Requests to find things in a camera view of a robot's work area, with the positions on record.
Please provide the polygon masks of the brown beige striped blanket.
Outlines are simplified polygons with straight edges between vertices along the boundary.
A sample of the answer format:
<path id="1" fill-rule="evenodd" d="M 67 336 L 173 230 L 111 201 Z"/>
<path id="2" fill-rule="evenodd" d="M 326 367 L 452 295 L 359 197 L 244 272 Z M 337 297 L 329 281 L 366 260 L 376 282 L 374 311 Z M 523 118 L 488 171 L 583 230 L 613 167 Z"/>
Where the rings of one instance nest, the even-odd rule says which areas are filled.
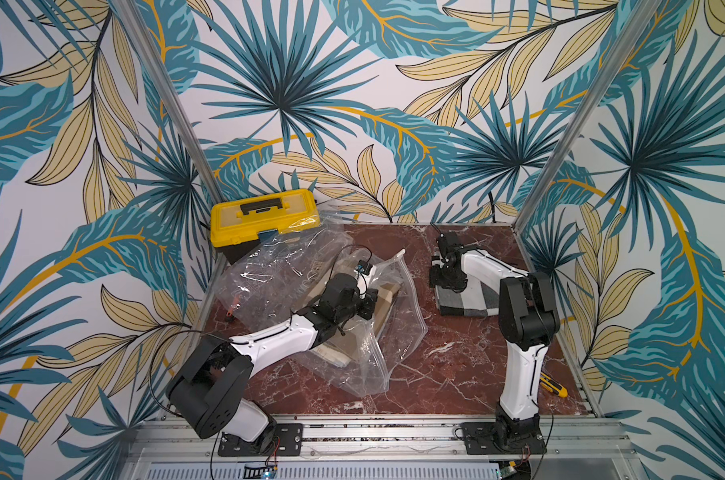
<path id="1" fill-rule="evenodd" d="M 371 320 L 364 320 L 356 312 L 356 316 L 348 320 L 344 327 L 338 327 L 316 313 L 316 304 L 330 278 L 339 273 L 354 276 L 354 268 L 356 266 L 352 266 L 350 263 L 342 264 L 340 268 L 332 266 L 326 268 L 318 283 L 310 288 L 306 298 L 300 300 L 300 304 L 304 306 L 300 310 L 300 314 L 308 319 L 320 321 L 316 345 L 310 350 L 310 356 L 324 361 L 334 368 L 347 368 L 350 364 L 366 361 L 372 356 L 372 345 L 377 343 L 384 334 L 387 323 L 399 301 L 400 293 L 403 291 L 403 280 L 397 272 L 392 269 L 382 271 L 377 268 L 376 276 L 369 284 L 369 288 L 379 290 L 379 300 L 374 317 Z"/>

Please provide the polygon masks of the clear plastic vacuum bag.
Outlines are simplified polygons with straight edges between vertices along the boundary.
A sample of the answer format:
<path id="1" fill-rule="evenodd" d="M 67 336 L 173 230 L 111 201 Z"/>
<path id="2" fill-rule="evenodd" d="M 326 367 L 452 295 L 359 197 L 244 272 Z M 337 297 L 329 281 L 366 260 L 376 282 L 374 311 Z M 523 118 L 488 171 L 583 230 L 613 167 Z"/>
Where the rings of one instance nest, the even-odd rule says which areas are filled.
<path id="1" fill-rule="evenodd" d="M 274 236 L 228 266 L 214 298 L 242 322 L 254 370 L 296 360 L 358 397 L 385 393 L 428 327 L 401 230 L 330 220 Z"/>

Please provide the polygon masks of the grey checkered blanket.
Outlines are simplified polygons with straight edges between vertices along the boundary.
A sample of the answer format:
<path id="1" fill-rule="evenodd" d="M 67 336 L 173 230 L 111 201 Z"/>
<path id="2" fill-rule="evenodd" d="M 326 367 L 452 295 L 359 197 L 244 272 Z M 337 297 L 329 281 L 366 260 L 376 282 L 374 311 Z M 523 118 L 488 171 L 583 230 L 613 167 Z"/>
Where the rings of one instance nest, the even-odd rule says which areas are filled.
<path id="1" fill-rule="evenodd" d="M 500 297 L 498 292 L 476 279 L 468 281 L 463 292 L 435 288 L 440 314 L 460 317 L 491 317 L 499 314 Z"/>

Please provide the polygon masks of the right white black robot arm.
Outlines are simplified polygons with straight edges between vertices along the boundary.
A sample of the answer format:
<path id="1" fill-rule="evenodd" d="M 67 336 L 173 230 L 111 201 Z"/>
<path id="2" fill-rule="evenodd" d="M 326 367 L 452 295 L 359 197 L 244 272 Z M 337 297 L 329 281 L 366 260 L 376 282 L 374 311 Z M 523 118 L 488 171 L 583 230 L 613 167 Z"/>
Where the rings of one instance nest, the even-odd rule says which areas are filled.
<path id="1" fill-rule="evenodd" d="M 548 276 L 526 272 L 484 249 L 462 244 L 454 232 L 438 236 L 438 250 L 430 270 L 430 286 L 462 294 L 474 279 L 499 296 L 498 324 L 508 354 L 504 390 L 494 422 L 495 441 L 508 448 L 514 441 L 538 440 L 541 373 L 560 330 Z"/>

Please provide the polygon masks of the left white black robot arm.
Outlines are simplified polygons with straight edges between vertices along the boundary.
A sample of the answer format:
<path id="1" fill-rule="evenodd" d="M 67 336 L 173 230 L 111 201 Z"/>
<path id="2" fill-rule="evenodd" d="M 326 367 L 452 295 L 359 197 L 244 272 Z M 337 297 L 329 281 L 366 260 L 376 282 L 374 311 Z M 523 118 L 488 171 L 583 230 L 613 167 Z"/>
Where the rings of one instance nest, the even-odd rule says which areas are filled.
<path id="1" fill-rule="evenodd" d="M 250 378 L 328 342 L 356 316 L 370 320 L 378 301 L 370 279 L 362 272 L 334 274 L 319 296 L 276 326 L 240 337 L 206 336 L 168 384 L 170 405 L 202 439 L 230 435 L 265 450 L 276 421 L 242 398 Z"/>

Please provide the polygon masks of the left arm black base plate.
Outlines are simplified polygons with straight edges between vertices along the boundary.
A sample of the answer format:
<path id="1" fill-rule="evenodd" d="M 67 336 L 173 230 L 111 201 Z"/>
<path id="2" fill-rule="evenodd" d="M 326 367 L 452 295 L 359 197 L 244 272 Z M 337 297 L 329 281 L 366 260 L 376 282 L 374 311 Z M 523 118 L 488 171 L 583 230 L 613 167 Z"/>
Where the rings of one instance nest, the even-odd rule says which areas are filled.
<path id="1" fill-rule="evenodd" d="M 222 434 L 218 446 L 220 457 L 298 457 L 302 451 L 304 425 L 302 423 L 270 424 L 254 441 L 236 435 Z"/>

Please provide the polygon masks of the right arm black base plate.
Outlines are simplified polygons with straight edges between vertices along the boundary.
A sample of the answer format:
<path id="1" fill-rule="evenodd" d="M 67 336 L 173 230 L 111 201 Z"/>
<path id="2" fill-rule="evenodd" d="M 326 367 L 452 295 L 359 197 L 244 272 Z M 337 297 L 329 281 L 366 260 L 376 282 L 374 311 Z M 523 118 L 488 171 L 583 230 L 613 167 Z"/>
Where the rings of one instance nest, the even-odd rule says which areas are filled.
<path id="1" fill-rule="evenodd" d="M 535 424 L 466 422 L 460 425 L 469 455 L 528 455 L 547 451 L 545 436 Z"/>

